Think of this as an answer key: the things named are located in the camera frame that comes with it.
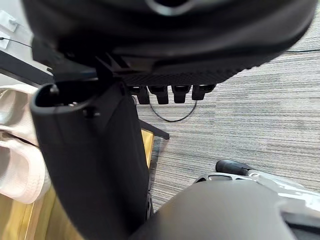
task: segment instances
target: white towel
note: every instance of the white towel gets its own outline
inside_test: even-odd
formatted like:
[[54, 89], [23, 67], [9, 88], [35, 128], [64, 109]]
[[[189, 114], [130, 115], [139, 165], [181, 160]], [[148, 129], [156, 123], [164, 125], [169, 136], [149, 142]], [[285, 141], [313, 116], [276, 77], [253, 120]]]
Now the white towel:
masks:
[[30, 204], [51, 185], [40, 150], [6, 132], [0, 133], [0, 194]]
[[35, 127], [29, 109], [34, 86], [15, 84], [0, 86], [0, 130], [38, 145]]

